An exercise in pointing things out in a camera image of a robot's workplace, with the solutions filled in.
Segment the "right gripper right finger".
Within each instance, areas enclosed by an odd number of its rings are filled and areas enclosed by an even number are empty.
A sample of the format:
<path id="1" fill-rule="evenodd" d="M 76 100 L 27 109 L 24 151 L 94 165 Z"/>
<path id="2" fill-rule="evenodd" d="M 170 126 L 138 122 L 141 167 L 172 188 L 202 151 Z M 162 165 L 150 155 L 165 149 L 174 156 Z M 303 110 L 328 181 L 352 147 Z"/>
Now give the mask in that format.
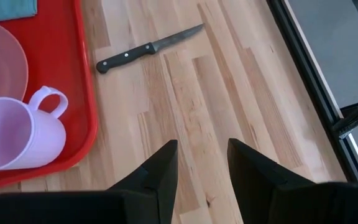
<path id="1" fill-rule="evenodd" d="M 281 166 L 238 139 L 227 147 L 229 175 L 245 224 L 267 224 L 273 190 L 313 182 Z"/>

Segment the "teal cloth napkin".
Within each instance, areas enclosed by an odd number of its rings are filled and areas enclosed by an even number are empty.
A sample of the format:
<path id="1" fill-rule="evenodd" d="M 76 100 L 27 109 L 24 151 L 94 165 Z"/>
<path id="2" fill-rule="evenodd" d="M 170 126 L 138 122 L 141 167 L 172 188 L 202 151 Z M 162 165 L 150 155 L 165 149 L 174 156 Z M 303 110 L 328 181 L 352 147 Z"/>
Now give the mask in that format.
<path id="1" fill-rule="evenodd" d="M 0 21 L 9 21 L 37 14 L 37 0 L 0 0 Z"/>

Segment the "black aluminium table frame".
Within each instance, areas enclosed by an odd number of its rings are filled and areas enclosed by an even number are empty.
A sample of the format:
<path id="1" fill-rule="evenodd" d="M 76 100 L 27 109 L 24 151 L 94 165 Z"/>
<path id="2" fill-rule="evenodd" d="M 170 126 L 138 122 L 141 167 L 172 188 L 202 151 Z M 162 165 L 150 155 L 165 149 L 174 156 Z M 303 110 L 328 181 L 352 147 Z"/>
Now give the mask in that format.
<path id="1" fill-rule="evenodd" d="M 339 139 L 333 125 L 343 115 L 287 0 L 266 0 L 346 179 L 358 182 L 358 146 L 350 133 Z"/>

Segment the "black frame clamp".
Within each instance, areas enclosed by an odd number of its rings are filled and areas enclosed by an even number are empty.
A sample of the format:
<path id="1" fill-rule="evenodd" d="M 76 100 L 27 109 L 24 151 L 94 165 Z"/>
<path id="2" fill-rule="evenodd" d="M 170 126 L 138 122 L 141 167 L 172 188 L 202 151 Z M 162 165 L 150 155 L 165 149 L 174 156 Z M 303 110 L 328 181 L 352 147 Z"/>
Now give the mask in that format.
<path id="1" fill-rule="evenodd" d="M 341 113 L 343 118 L 333 125 L 333 131 L 344 139 L 358 127 L 358 103 L 341 108 Z"/>

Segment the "pink plastic plate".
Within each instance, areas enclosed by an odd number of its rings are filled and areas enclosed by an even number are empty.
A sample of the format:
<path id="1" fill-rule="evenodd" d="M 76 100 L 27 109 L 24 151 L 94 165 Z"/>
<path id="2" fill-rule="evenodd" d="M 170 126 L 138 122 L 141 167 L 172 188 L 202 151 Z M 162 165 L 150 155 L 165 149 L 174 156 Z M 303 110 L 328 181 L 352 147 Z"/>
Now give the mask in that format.
<path id="1" fill-rule="evenodd" d="M 19 41 L 0 26 L 0 97 L 23 100 L 29 81 L 29 66 Z"/>

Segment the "pink plastic mug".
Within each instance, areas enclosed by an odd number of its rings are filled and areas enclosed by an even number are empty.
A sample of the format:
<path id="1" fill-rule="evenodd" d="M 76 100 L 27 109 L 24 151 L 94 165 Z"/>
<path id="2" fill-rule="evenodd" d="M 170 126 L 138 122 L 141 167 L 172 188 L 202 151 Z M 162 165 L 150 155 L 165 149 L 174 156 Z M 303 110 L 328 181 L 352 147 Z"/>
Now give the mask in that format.
<path id="1" fill-rule="evenodd" d="M 54 161 L 66 143 L 59 117 L 67 108 L 66 95 L 47 86 L 28 103 L 0 97 L 0 171 L 38 168 Z"/>

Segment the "knife with black handle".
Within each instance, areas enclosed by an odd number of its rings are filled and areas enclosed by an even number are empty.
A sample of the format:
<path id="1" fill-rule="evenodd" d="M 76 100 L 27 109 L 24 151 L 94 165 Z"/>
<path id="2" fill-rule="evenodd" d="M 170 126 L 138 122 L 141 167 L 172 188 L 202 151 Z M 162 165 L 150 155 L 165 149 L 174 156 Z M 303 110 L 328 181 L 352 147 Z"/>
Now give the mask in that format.
<path id="1" fill-rule="evenodd" d="M 145 55 L 156 54 L 158 51 L 162 49 L 180 43 L 196 35 L 203 29 L 203 27 L 204 24 L 200 24 L 192 28 L 178 32 L 176 34 L 172 34 L 163 39 L 137 46 L 133 49 L 127 50 L 120 54 L 101 60 L 96 64 L 96 70 L 101 74 L 106 74 L 112 68 L 131 63 Z"/>

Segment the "red plastic tray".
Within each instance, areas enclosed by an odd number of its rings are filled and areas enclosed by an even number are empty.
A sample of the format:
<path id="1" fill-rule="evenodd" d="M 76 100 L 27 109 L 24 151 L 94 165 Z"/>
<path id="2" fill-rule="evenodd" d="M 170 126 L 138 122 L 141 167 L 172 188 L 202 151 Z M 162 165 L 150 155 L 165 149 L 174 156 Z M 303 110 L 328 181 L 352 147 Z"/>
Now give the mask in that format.
<path id="1" fill-rule="evenodd" d="M 62 153 L 37 169 L 0 172 L 0 187 L 69 169 L 89 153 L 98 122 L 93 76 L 87 56 L 81 0 L 38 0 L 34 17 L 1 22 L 27 56 L 29 81 L 24 100 L 41 86 L 54 87 L 68 98 L 61 116 L 67 140 Z"/>

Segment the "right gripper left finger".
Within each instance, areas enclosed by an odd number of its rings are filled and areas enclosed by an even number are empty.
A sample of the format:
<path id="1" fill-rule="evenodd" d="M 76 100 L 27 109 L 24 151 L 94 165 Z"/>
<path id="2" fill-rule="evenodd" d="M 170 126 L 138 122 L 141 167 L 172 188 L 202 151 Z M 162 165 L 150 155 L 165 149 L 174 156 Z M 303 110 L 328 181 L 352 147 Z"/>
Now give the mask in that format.
<path id="1" fill-rule="evenodd" d="M 114 224 L 171 224 L 178 185 L 178 141 L 169 140 L 108 188 L 119 208 Z"/>

